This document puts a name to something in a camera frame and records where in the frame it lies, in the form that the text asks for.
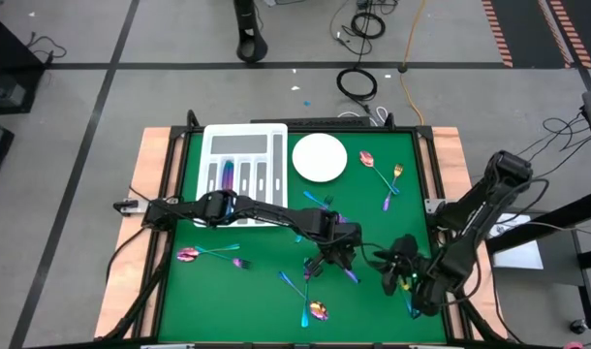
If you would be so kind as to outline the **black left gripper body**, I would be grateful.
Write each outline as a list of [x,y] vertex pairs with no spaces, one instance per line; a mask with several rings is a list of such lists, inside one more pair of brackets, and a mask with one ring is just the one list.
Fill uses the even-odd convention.
[[350,265],[356,257],[356,248],[360,246],[360,236],[349,236],[331,244],[318,245],[324,261],[331,265]]

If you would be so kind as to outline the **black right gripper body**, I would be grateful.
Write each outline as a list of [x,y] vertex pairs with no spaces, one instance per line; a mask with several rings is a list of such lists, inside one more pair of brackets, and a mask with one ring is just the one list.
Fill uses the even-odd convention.
[[419,267],[421,262],[416,238],[413,235],[397,238],[392,244],[391,250],[397,254],[397,260],[393,261],[393,270],[398,274],[397,286],[414,295],[420,283]]

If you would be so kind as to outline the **iridescent rainbow spoon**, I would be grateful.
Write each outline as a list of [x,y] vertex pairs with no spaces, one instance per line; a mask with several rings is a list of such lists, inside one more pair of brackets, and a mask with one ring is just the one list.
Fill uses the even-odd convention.
[[[278,277],[283,282],[285,282],[287,285],[289,285],[291,288],[293,288],[304,299],[304,289],[299,290],[296,287],[296,285],[294,284],[294,282],[291,280],[291,278],[286,273],[284,273],[283,271],[279,271]],[[312,301],[309,297],[309,307],[310,307],[309,316],[312,316],[313,318],[315,318],[319,321],[326,321],[328,319],[329,315],[328,315],[327,307],[322,302]]]
[[222,252],[235,251],[240,248],[238,243],[219,248],[206,249],[200,246],[184,247],[176,253],[176,259],[180,262],[194,262],[202,254],[214,255],[222,258]]
[[359,160],[365,167],[371,168],[375,171],[375,173],[381,178],[383,183],[389,188],[389,191],[392,195],[398,194],[398,190],[392,184],[390,184],[380,173],[380,171],[375,167],[374,158],[368,151],[361,150],[359,152]]

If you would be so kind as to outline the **green table mat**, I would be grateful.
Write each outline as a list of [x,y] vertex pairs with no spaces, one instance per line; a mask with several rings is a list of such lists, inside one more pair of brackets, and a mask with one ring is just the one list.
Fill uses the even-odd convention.
[[[320,301],[328,319],[309,316],[300,325],[304,299],[278,277],[283,271],[299,290],[304,289],[303,261],[317,254],[316,246],[281,227],[206,229],[182,221],[174,248],[219,248],[238,243],[224,255],[250,261],[248,270],[229,260],[202,254],[194,262],[173,261],[167,282],[159,337],[163,341],[242,342],[437,342],[446,334],[440,316],[411,319],[401,294],[386,296],[381,276],[370,267],[371,249],[390,246],[396,238],[413,235],[421,253],[429,250],[423,197],[414,141],[408,133],[343,134],[348,153],[344,172],[328,183],[314,183],[295,170],[288,172],[288,205],[308,208],[317,204],[303,195],[310,191],[323,199],[332,196],[332,208],[362,228],[368,249],[359,251],[353,282],[337,266],[325,266],[310,279],[309,297]],[[399,193],[383,203],[389,188],[359,160],[368,151],[375,167],[391,184],[396,164],[403,173],[396,180]]]

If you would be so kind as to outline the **white round plate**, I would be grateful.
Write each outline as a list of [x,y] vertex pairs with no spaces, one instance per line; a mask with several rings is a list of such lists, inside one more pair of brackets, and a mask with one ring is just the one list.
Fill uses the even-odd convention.
[[334,136],[314,133],[295,144],[292,162],[304,179],[324,183],[335,180],[344,172],[348,154],[343,143]]

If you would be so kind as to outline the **black flat bar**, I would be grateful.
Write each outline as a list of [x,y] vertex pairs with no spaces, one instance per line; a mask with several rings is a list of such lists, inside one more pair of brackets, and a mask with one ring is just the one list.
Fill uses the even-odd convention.
[[361,116],[252,119],[251,123],[283,123],[288,127],[369,127],[371,121]]

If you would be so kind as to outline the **white plastic cutlery tray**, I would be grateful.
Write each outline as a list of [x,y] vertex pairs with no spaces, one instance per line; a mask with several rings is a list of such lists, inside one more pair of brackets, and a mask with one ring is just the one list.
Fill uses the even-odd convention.
[[196,197],[221,190],[224,163],[234,163],[233,191],[288,205],[288,126],[283,123],[208,125],[202,134]]

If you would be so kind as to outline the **black side stand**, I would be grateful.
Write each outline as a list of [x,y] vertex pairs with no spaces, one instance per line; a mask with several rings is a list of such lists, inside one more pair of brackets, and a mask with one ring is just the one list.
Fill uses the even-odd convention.
[[536,243],[543,267],[517,270],[538,281],[577,287],[583,318],[573,324],[583,324],[591,330],[591,284],[587,273],[591,269],[591,250],[581,250],[577,226],[588,220],[591,220],[591,194],[514,226],[500,237],[490,238],[486,248],[495,257],[522,244]]

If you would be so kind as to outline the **black floor stand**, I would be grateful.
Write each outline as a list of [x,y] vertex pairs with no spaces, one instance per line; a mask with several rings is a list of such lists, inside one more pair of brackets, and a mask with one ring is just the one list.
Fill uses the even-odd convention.
[[267,44],[261,34],[254,0],[233,0],[238,29],[237,57],[245,63],[265,58]]

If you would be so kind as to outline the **black cabinet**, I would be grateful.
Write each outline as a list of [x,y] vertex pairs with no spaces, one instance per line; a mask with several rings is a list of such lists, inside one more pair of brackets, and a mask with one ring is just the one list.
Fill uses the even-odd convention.
[[0,114],[29,113],[46,65],[0,21]]

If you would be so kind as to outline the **black aluminium table frame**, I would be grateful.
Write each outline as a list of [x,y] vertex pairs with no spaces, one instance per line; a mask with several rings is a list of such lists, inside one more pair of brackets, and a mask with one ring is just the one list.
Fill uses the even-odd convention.
[[[420,174],[420,184],[422,190],[423,201],[427,194],[427,189],[424,179],[424,170],[422,167],[420,155],[420,143],[423,141],[423,133],[412,127],[399,127],[395,129],[388,128],[362,128],[354,129],[339,129],[335,131],[336,138],[340,141],[340,136],[343,134],[355,133],[408,133],[412,136],[414,141],[414,151],[417,158],[418,171]],[[107,341],[111,339],[112,330],[116,323],[124,315],[128,307],[133,301],[133,294],[124,290],[124,285],[127,284],[134,272],[139,271],[143,264],[149,257],[158,257],[162,251],[169,253],[169,258],[163,266],[164,279],[155,293],[150,297],[142,313],[140,313],[134,320],[131,329],[129,330],[129,337],[140,338],[147,342],[159,342],[166,344],[174,343],[194,343],[196,346],[217,345],[220,347],[244,347],[252,345],[261,347],[263,345],[271,346],[303,346],[307,345],[314,349],[345,349],[348,347],[365,347],[372,348],[376,345],[381,345],[384,348],[393,346],[400,346],[410,343],[425,343],[425,344],[443,344],[452,338],[462,336],[465,332],[473,332],[475,325],[468,319],[468,312],[464,306],[459,306],[452,310],[443,311],[435,316],[440,316],[443,320],[446,338],[443,342],[242,342],[242,341],[163,341],[159,337],[159,327],[163,314],[164,298],[167,291],[167,282],[170,275],[170,267],[173,261],[176,261],[176,253],[180,249],[175,249],[174,236],[179,221],[174,229],[166,233],[162,242],[150,243],[147,238],[138,238],[131,242],[121,253],[118,266],[112,271],[109,281],[109,291],[104,299],[103,310],[100,316],[100,321],[96,330],[96,337],[100,341]]]

